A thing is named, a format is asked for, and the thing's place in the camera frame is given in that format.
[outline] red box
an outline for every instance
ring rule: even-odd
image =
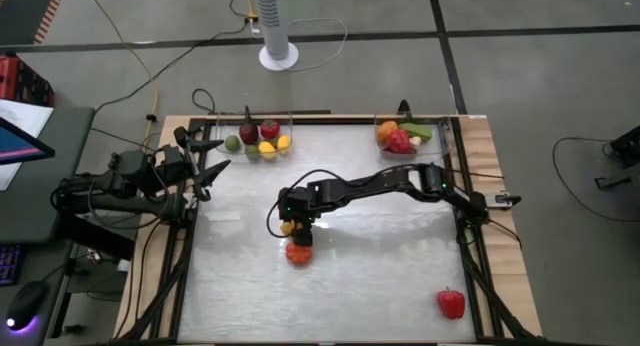
[[[53,107],[53,89],[17,57],[0,56],[0,99]]]

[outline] fruit bowl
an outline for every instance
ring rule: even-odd
[[[385,159],[412,161],[420,156],[444,156],[454,147],[451,119],[446,116],[434,118],[416,117],[412,122],[408,122],[407,115],[375,115],[373,126],[373,140],[380,150],[381,157]],[[390,136],[397,135],[391,135],[389,130],[393,132],[396,129],[404,129],[408,134],[410,140],[409,149],[402,147],[404,145],[403,142],[397,142],[404,137],[390,138]],[[412,138],[420,138],[419,144],[417,144],[417,139],[412,140]],[[396,142],[395,148],[390,147],[390,143],[394,142]]]
[[[240,129],[247,123],[245,116],[218,115],[212,139],[225,141],[216,150],[232,162],[277,162],[288,159],[293,150],[293,117],[290,113],[279,115],[251,114],[251,123],[258,129],[257,141],[246,144]],[[265,138],[261,130],[264,121],[275,121],[280,126],[277,137]]]

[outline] clear plastic container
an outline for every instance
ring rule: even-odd
[[[248,145],[245,145],[242,141],[240,141],[240,150],[236,152],[229,151],[225,144],[218,146],[216,150],[232,162],[260,163],[278,162],[288,159],[293,151],[293,117],[291,113],[278,115],[252,114],[251,118],[253,123],[258,127],[258,132],[260,130],[260,124],[264,120],[274,120],[280,124],[280,133],[278,137],[266,140],[262,137],[262,135],[260,135],[258,138],[258,143],[255,145],[259,146],[261,142],[269,142],[273,146],[275,151],[260,152],[259,154],[247,155]],[[229,136],[237,136],[238,138],[240,138],[240,126],[242,126],[244,123],[244,116],[218,115],[215,133],[212,137],[223,141],[225,141]],[[278,149],[278,140],[282,136],[286,136],[289,138],[289,147]]]
[[[384,159],[406,160],[410,162],[420,156],[444,156],[455,147],[451,119],[448,116],[429,118],[414,117],[412,123],[430,129],[431,139],[422,141],[420,146],[414,148],[415,153],[393,153],[387,148],[386,143],[382,143],[378,139],[378,127],[386,121],[394,121],[397,124],[408,122],[407,115],[375,115],[372,140],[378,146],[380,156]]]

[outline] computer mouse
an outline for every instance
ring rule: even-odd
[[[7,312],[7,326],[21,330],[35,317],[47,294],[47,284],[42,281],[26,283],[13,297]]]

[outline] white paper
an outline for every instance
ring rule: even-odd
[[[38,137],[49,120],[53,109],[9,100],[0,100],[0,117],[11,122],[22,131]],[[21,163],[0,166],[0,191],[6,191],[18,172]]]

